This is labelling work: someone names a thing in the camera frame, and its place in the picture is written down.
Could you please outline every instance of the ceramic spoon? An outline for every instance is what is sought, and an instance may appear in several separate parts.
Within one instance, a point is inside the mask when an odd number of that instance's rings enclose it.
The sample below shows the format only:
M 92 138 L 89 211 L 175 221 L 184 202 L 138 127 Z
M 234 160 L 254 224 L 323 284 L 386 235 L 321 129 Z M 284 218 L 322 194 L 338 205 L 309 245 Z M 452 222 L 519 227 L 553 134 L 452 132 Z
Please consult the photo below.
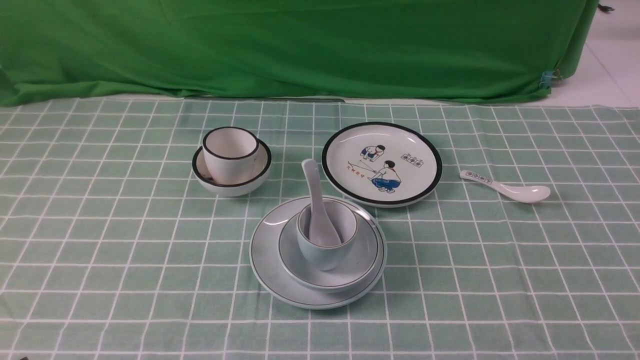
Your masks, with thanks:
M 546 186 L 509 186 L 491 180 L 477 172 L 468 170 L 462 170 L 460 172 L 460 177 L 462 179 L 473 180 L 477 183 L 485 184 L 506 197 L 526 204 L 533 204 L 534 202 L 542 201 L 551 194 L 551 189 Z
M 338 232 L 335 230 L 331 220 L 329 220 L 324 208 L 318 164 L 313 159 L 307 159 L 302 161 L 302 170 L 305 172 L 309 194 L 311 195 L 309 240 L 322 246 L 340 245 L 340 236 L 338 236 Z

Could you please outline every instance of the cartoon boy illustration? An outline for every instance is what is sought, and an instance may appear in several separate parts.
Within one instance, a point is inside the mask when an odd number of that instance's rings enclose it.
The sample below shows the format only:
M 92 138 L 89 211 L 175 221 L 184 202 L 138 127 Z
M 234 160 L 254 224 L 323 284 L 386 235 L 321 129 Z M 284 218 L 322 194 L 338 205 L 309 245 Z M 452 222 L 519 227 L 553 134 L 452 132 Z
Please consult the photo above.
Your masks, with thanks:
M 362 149 L 360 155 L 362 155 L 362 158 L 364 160 L 373 162 L 385 153 L 385 149 L 386 148 L 384 145 L 367 146 L 366 148 Z
M 387 160 L 385 161 L 384 167 L 378 170 L 372 177 L 368 177 L 368 179 L 371 180 L 379 191 L 394 193 L 402 182 L 394 167 L 396 167 L 396 163 Z

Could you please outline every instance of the white plate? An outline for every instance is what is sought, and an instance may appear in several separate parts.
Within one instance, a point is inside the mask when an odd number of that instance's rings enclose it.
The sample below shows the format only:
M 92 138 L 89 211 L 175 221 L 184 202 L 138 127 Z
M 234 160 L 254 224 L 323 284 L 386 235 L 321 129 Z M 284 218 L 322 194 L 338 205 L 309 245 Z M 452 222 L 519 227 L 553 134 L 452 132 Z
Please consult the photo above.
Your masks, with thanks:
M 442 160 L 429 140 L 386 122 L 363 122 L 338 131 L 324 145 L 322 163 L 338 191 L 379 208 L 420 201 L 442 175 Z
M 320 291 L 340 291 L 357 284 L 370 271 L 378 257 L 378 239 L 367 221 L 356 214 L 359 231 L 353 239 L 353 248 L 344 260 L 329 271 L 320 271 L 309 263 L 298 246 L 294 215 L 287 222 L 278 242 L 280 262 L 285 270 L 303 286 Z
M 278 239 L 285 224 L 309 204 L 309 197 L 300 197 L 277 206 L 255 228 L 249 246 L 249 260 L 260 284 L 274 297 L 290 305 L 304 309 L 333 309 L 350 304 L 371 290 L 384 271 L 387 262 L 387 242 L 378 223 L 360 206 L 336 197 L 330 198 L 343 202 L 366 219 L 376 234 L 378 248 L 382 251 L 378 252 L 374 270 L 352 287 L 334 293 L 306 288 L 295 281 L 280 264 Z

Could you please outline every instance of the blue pants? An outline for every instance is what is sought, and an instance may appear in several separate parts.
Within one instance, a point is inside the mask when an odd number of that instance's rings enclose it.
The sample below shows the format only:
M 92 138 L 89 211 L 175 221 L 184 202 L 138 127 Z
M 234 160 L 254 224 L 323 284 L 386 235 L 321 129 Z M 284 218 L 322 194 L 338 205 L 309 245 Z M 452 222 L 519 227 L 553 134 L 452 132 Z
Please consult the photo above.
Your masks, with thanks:
M 400 186 L 400 181 L 398 181 L 398 180 L 386 180 L 386 179 L 376 178 L 376 179 L 371 180 L 371 182 L 377 188 L 386 189 L 386 190 L 393 190 L 393 189 L 397 188 L 398 186 Z
M 364 150 L 360 153 L 360 155 L 362 155 L 362 156 L 364 156 L 364 154 L 366 154 L 366 155 L 367 155 L 367 157 L 368 157 L 369 159 L 373 159 L 374 154 L 367 153 L 367 149 L 364 149 Z

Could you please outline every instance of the cup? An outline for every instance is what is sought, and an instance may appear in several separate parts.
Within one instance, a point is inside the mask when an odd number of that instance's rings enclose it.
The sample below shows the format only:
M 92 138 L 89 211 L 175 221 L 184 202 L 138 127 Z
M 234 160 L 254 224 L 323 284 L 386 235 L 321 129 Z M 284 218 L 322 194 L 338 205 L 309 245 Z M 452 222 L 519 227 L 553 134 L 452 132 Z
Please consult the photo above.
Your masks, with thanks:
M 251 177 L 258 156 L 258 138 L 240 127 L 219 127 L 202 139 L 204 160 L 220 185 L 243 183 Z
M 324 200 L 329 220 L 340 236 L 340 245 L 322 246 L 309 240 L 309 224 L 311 220 L 311 204 L 298 214 L 297 237 L 300 252 L 311 265 L 320 271 L 335 268 L 349 254 L 353 248 L 354 239 L 358 232 L 356 215 L 345 204 L 336 200 Z

